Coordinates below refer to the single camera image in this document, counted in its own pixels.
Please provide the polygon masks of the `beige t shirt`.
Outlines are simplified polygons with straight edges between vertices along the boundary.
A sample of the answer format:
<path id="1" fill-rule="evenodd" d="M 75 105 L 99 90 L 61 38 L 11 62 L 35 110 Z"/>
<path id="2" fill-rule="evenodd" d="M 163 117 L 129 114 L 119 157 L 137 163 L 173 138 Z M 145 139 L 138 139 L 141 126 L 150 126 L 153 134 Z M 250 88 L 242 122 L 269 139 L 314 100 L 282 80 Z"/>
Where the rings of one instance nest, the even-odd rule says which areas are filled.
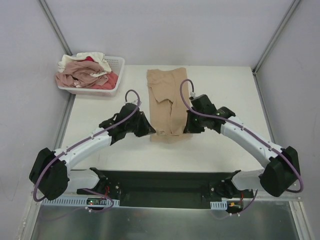
<path id="1" fill-rule="evenodd" d="M 180 95 L 180 85 L 188 78 L 187 70 L 184 67 L 168 71 L 149 69 L 146 78 L 150 123 L 156 130 L 150 140 L 173 144 L 190 139 L 192 135 L 184 133 L 187 107 Z"/>

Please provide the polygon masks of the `white plastic laundry basket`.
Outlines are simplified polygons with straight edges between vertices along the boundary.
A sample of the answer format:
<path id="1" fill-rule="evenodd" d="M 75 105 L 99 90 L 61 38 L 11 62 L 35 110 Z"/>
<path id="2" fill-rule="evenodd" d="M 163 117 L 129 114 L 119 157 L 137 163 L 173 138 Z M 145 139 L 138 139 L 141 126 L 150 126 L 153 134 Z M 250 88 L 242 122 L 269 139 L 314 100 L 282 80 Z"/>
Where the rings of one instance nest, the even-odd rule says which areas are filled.
<path id="1" fill-rule="evenodd" d="M 101 52 L 80 52 L 63 55 L 55 75 L 57 86 L 72 94 L 107 96 L 116 95 L 121 82 L 125 60 L 106 56 Z"/>

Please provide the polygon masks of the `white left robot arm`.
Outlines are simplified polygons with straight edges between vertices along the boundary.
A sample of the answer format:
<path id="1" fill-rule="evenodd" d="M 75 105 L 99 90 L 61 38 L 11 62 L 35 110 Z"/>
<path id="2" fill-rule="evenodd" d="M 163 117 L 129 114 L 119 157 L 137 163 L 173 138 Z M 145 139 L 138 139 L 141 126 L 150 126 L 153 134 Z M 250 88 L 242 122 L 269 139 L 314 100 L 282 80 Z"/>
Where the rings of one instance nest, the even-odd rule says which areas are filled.
<path id="1" fill-rule="evenodd" d="M 145 113 L 134 103 L 126 103 L 113 117 L 101 122 L 88 136 L 65 148 L 39 151 L 29 174 L 34 184 L 33 193 L 55 200 L 65 192 L 96 195 L 104 194 L 108 185 L 106 176 L 97 168 L 73 168 L 92 154 L 110 147 L 133 133 L 144 137 L 156 133 Z"/>

